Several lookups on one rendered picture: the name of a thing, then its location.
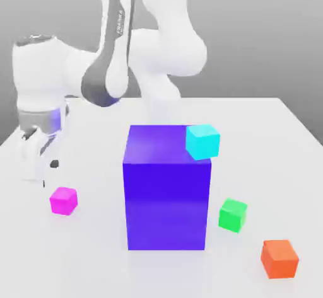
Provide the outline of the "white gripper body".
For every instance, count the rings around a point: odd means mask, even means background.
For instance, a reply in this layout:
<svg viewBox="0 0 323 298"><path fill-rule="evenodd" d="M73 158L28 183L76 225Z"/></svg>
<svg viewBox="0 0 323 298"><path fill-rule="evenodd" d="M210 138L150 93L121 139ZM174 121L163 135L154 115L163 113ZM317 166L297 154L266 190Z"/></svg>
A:
<svg viewBox="0 0 323 298"><path fill-rule="evenodd" d="M36 183L41 188L45 187L45 180L40 152L45 141L44 136L30 137L29 139L22 138L20 144L21 179Z"/></svg>

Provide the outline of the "small magenta cube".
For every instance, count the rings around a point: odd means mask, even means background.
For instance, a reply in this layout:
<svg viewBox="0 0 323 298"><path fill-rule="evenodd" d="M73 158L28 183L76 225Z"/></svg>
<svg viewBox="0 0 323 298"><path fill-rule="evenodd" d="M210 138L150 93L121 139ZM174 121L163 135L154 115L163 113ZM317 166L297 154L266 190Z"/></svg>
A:
<svg viewBox="0 0 323 298"><path fill-rule="evenodd" d="M55 214L71 215L77 205L78 196L73 188L59 187L50 196L51 210Z"/></svg>

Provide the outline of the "small cyan cube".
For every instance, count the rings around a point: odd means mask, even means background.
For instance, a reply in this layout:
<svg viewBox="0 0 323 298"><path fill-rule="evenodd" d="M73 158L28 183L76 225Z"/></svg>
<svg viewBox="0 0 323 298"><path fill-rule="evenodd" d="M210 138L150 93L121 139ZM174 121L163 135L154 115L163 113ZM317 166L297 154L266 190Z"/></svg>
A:
<svg viewBox="0 0 323 298"><path fill-rule="evenodd" d="M196 161L218 157L220 133L210 124L187 126L185 148Z"/></svg>

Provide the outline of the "small green cube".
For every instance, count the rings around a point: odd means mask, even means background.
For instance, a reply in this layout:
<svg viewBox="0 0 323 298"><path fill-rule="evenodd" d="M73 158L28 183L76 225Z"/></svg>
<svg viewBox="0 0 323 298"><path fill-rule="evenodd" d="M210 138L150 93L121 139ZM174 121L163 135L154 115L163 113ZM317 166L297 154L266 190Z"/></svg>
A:
<svg viewBox="0 0 323 298"><path fill-rule="evenodd" d="M227 198L220 209L218 226L239 233L245 224L247 207L246 203Z"/></svg>

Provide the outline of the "small orange cube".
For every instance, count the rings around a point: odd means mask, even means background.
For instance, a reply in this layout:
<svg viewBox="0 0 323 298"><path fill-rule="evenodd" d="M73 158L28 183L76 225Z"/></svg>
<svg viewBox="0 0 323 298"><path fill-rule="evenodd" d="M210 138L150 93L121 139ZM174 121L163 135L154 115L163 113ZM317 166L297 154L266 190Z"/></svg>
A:
<svg viewBox="0 0 323 298"><path fill-rule="evenodd" d="M269 279L294 278L299 257L287 239L263 242L261 262Z"/></svg>

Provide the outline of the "large blue box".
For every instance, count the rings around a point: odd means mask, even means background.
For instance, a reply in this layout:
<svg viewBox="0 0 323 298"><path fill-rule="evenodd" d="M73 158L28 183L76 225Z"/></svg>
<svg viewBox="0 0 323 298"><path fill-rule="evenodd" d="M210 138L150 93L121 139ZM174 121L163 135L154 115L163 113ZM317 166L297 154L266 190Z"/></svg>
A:
<svg viewBox="0 0 323 298"><path fill-rule="evenodd" d="M203 250L211 161L185 148L184 125L132 125L122 163L129 250Z"/></svg>

